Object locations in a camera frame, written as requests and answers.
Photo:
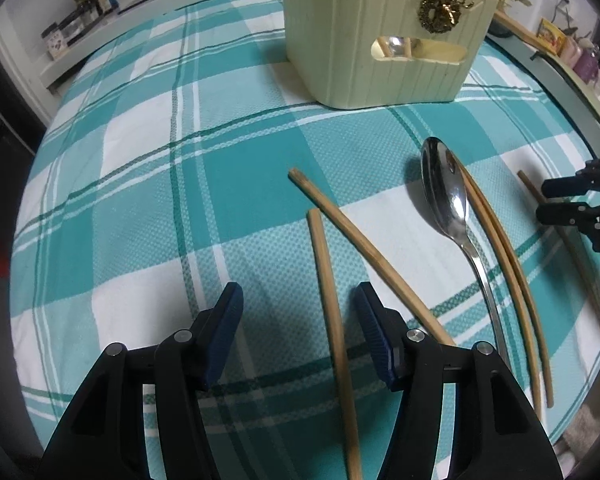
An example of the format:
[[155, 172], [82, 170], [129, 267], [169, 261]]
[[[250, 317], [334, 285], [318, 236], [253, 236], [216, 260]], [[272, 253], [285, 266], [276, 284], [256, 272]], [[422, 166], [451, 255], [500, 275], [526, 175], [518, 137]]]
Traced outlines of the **wooden chopstick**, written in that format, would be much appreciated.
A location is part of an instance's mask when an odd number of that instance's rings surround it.
[[454, 346], [453, 338], [443, 325], [362, 231], [299, 169], [291, 168], [288, 171], [288, 178], [347, 237], [347, 240], [365, 258], [407, 310], [422, 323], [428, 333], [442, 344]]
[[[536, 188], [524, 171], [518, 170], [517, 177], [521, 180], [539, 205], [544, 205], [547, 203], [547, 200], [544, 198], [542, 193]], [[578, 244], [570, 240], [569, 234], [563, 226], [554, 226], [554, 229], [562, 239], [562, 244], [565, 245], [565, 248], [570, 255], [572, 264], [579, 274], [582, 288], [585, 291], [586, 299], [591, 301], [598, 325], [600, 326], [600, 293], [597, 290], [592, 263], [588, 256], [583, 252], [584, 249], [580, 250], [579, 252], [579, 249], [577, 248]]]
[[503, 245], [507, 249], [510, 262], [512, 263], [516, 278], [517, 278], [520, 288], [522, 290], [522, 296], [524, 296], [524, 303], [526, 304], [528, 315], [529, 315], [529, 320], [531, 322], [532, 333], [534, 335], [534, 342], [536, 345], [536, 350], [538, 350], [538, 356], [539, 356], [539, 367], [540, 367], [541, 378], [542, 378], [543, 405], [545, 405], [547, 408], [552, 408], [554, 406], [554, 388], [553, 388], [552, 372], [550, 371], [550, 354], [548, 353], [547, 343], [546, 343], [546, 339], [545, 339], [544, 332], [542, 329], [539, 311], [538, 311], [538, 308], [536, 307], [536, 303], [533, 299], [526, 274], [524, 274], [524, 270], [522, 270], [522, 266], [516, 255], [515, 249], [513, 248], [513, 245], [510, 242], [509, 237], [506, 234], [503, 226], [501, 225], [500, 220], [498, 220], [498, 216], [495, 214], [493, 209], [492, 209], [492, 211], [495, 216], [494, 221], [496, 222], [496, 226], [498, 227], [498, 232], [500, 232], [500, 234], [501, 234], [501, 237], [503, 239]]
[[334, 377], [338, 391], [347, 476], [349, 479], [362, 480], [362, 457], [360, 438], [358, 437], [358, 420], [356, 419], [354, 390], [349, 370], [347, 346], [344, 341], [344, 330], [337, 289], [334, 274], [332, 273], [332, 262], [330, 261], [328, 244], [320, 211], [316, 208], [310, 209], [306, 218], [308, 219], [311, 243], [314, 251], [323, 316], [329, 340], [330, 355], [332, 356], [332, 368], [334, 369]]
[[475, 184], [475, 181], [472, 180], [471, 175], [463, 165], [460, 165], [460, 171], [462, 172], [463, 180], [466, 186], [468, 200], [470, 201], [471, 206], [474, 207], [476, 216], [483, 228], [483, 231], [486, 232], [486, 236], [490, 240], [494, 254], [498, 259], [498, 264], [500, 265], [500, 268], [504, 274], [509, 295], [513, 300], [522, 341], [524, 342], [524, 352], [526, 352], [533, 407], [538, 419], [542, 419], [543, 399], [539, 356], [534, 342], [534, 335], [532, 333], [527, 307], [524, 303], [524, 296], [522, 296], [522, 290], [516, 278], [512, 263], [510, 262], [507, 249], [503, 245], [501, 234], [498, 232], [498, 227], [494, 221], [495, 216], [492, 209], [490, 208], [484, 196], [481, 194], [478, 186]]

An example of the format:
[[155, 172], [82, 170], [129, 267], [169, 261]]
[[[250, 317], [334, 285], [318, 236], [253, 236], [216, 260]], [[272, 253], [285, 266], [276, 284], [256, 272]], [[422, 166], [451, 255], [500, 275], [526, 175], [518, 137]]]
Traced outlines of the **wooden chopstick in holder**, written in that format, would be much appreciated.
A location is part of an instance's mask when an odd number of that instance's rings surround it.
[[[518, 170], [517, 177], [521, 180], [539, 205], [544, 205], [547, 203], [547, 200], [544, 198], [542, 193], [536, 188], [524, 171]], [[562, 239], [562, 244], [565, 245], [565, 248], [570, 255], [572, 264], [579, 274], [582, 288], [585, 291], [586, 299], [591, 301], [598, 325], [600, 326], [600, 293], [597, 290], [592, 263], [588, 256], [583, 252], [584, 249], [580, 250], [579, 252], [579, 249], [577, 248], [578, 244], [570, 240], [569, 234], [563, 226], [554, 226], [554, 229]]]

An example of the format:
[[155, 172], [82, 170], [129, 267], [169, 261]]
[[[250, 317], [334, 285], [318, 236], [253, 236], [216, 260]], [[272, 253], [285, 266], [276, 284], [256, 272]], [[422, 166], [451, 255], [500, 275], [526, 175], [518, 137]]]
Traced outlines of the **purple cup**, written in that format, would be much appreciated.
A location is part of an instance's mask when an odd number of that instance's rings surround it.
[[573, 71], [585, 84], [589, 84], [597, 76], [599, 69], [600, 48], [597, 46], [584, 49], [573, 67]]

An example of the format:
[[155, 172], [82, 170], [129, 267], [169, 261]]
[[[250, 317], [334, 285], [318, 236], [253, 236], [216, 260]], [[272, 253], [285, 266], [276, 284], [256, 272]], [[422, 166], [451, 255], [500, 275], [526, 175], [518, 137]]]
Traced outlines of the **metal spoon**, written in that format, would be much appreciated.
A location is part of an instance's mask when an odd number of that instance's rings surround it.
[[486, 300], [498, 353], [510, 366], [508, 349], [498, 307], [489, 283], [488, 274], [475, 245], [468, 236], [469, 202], [460, 163], [448, 147], [435, 136], [422, 144], [422, 183], [434, 221], [439, 231], [452, 240], [467, 258]]

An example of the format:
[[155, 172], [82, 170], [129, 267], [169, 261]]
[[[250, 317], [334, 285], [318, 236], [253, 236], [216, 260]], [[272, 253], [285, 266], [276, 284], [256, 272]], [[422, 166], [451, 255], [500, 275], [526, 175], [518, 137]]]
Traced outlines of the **yellow packet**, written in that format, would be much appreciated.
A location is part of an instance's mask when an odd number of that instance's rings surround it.
[[546, 18], [542, 18], [540, 21], [536, 38], [554, 54], [560, 53], [566, 41], [566, 35], [562, 30]]

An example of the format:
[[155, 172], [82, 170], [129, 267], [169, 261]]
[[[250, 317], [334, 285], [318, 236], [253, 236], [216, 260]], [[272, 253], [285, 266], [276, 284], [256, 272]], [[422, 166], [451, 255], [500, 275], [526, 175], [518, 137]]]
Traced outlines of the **wooden cutting board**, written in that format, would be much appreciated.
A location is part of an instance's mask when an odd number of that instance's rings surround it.
[[544, 53], [550, 53], [550, 49], [539, 40], [538, 37], [532, 35], [532, 32], [529, 32], [524, 26], [519, 24], [517, 21], [513, 20], [510, 16], [506, 15], [504, 12], [500, 10], [496, 10], [494, 12], [494, 20], [504, 26], [507, 30], [512, 32], [516, 37], [525, 42], [531, 47], [534, 47], [536, 50], [539, 50]]

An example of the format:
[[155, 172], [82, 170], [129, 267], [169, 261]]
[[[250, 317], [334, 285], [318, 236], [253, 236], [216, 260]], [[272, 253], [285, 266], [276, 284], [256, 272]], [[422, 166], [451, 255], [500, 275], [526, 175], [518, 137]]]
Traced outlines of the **white knife block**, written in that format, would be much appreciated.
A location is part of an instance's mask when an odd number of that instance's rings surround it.
[[537, 32], [542, 19], [553, 16], [555, 4], [556, 0], [513, 0], [505, 13], [530, 32]]

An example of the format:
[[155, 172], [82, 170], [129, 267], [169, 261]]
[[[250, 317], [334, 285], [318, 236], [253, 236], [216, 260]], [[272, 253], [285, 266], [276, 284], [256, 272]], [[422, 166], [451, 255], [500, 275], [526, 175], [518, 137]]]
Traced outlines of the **cream utensil holder box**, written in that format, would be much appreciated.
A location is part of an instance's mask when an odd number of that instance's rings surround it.
[[283, 0], [287, 58], [338, 110], [451, 102], [496, 0]]

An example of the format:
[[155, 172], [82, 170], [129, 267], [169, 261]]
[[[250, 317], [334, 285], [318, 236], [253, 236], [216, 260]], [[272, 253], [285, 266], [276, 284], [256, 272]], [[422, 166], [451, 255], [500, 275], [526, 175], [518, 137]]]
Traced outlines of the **teal white plaid tablecloth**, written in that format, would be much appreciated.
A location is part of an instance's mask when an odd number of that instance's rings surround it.
[[107, 344], [158, 344], [237, 282], [245, 310], [200, 400], [225, 479], [341, 479], [340, 408], [300, 169], [469, 347], [492, 338], [475, 275], [426, 215], [420, 147], [440, 138], [512, 242], [538, 306], [557, 440], [600, 370], [597, 299], [524, 179], [590, 153], [541, 86], [483, 44], [455, 100], [369, 110], [314, 102], [286, 58], [283, 0], [208, 0], [97, 51], [68, 90], [24, 189], [10, 322], [26, 409], [50, 440]]

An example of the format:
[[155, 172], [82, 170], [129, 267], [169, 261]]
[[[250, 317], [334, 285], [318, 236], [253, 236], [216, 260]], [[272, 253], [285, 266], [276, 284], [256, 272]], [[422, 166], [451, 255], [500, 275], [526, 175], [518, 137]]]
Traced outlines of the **black refrigerator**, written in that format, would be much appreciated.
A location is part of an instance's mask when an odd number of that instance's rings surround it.
[[41, 132], [0, 62], [0, 278], [8, 274], [20, 200]]

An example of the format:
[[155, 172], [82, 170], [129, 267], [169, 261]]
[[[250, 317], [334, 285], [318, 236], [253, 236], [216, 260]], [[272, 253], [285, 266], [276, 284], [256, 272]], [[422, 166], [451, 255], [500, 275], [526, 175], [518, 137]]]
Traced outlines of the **spice jar white label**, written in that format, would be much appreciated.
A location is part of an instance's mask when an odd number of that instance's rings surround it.
[[56, 22], [50, 24], [50, 26], [41, 32], [41, 38], [45, 42], [46, 50], [53, 60], [57, 60], [68, 50], [66, 38]]

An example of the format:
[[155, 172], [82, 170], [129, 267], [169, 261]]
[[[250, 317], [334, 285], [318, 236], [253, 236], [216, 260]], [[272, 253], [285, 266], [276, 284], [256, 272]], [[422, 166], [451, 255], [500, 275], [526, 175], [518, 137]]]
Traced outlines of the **spice jar rack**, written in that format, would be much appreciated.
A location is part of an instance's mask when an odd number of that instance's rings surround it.
[[58, 28], [68, 46], [71, 46], [97, 25], [104, 24], [108, 18], [112, 18], [113, 16], [114, 12], [112, 11], [99, 14], [95, 8], [78, 9], [64, 18], [58, 24]]

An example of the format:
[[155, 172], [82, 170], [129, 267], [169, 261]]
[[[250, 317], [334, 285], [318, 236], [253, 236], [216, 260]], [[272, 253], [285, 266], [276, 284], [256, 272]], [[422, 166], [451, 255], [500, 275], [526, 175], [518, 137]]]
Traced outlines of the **sauce bottle yellow cap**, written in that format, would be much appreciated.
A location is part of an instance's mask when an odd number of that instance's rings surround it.
[[97, 10], [96, 0], [76, 0], [76, 5], [81, 11], [85, 24], [91, 25], [98, 19], [99, 10]]

